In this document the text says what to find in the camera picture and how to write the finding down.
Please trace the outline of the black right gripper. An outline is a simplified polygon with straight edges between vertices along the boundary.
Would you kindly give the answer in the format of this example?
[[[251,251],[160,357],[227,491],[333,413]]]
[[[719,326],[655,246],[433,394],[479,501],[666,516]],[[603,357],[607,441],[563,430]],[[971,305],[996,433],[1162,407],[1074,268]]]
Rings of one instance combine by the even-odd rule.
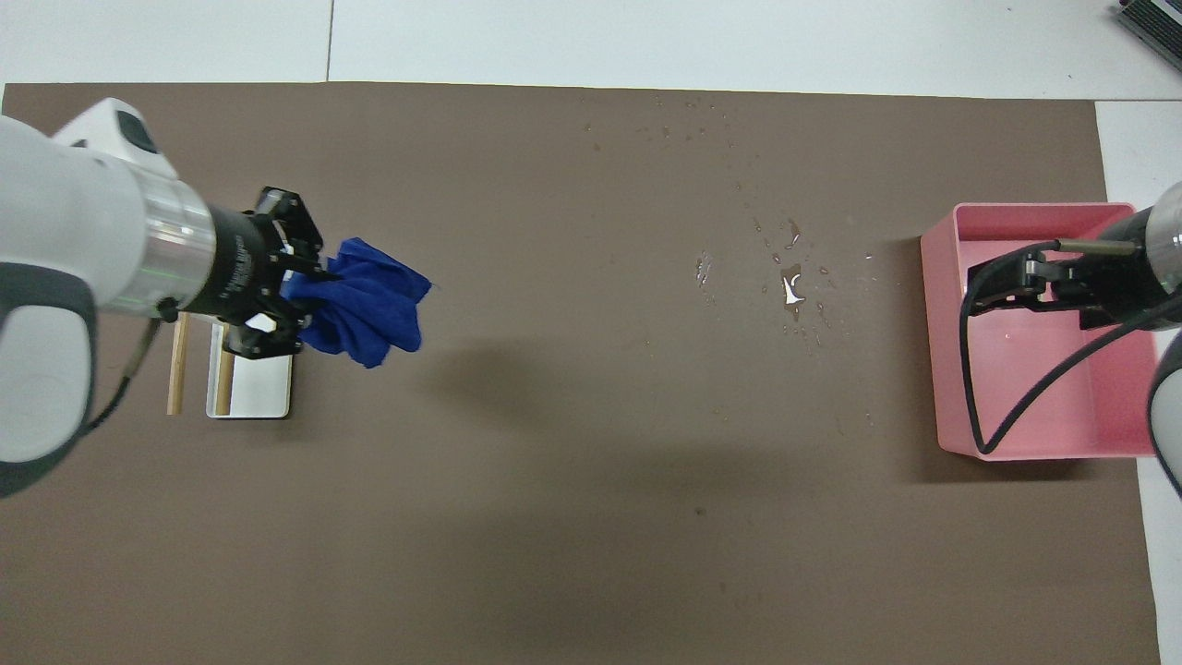
[[[1115,327],[1178,295],[1178,211],[1147,208],[1109,226],[1099,239],[1135,243],[1137,252],[1130,256],[1085,254],[1063,262],[1069,279],[1053,286],[1053,295],[1079,311],[1082,330]],[[970,317],[1040,302],[1047,286],[1040,273],[1044,262],[1044,256],[1017,256],[970,266]]]

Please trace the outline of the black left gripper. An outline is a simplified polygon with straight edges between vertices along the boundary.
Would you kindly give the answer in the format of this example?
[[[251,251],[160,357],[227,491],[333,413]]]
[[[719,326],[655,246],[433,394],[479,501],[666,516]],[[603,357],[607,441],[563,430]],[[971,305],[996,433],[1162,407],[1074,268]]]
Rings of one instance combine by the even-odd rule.
[[[294,357],[305,348],[300,333],[311,314],[274,320],[264,311],[262,291],[277,291],[278,270],[291,270],[312,281],[337,281],[322,261],[322,234],[298,193],[264,187],[254,213],[210,206],[215,246],[204,282],[204,314],[225,320],[225,352],[245,359]],[[273,330],[248,322],[261,314]]]

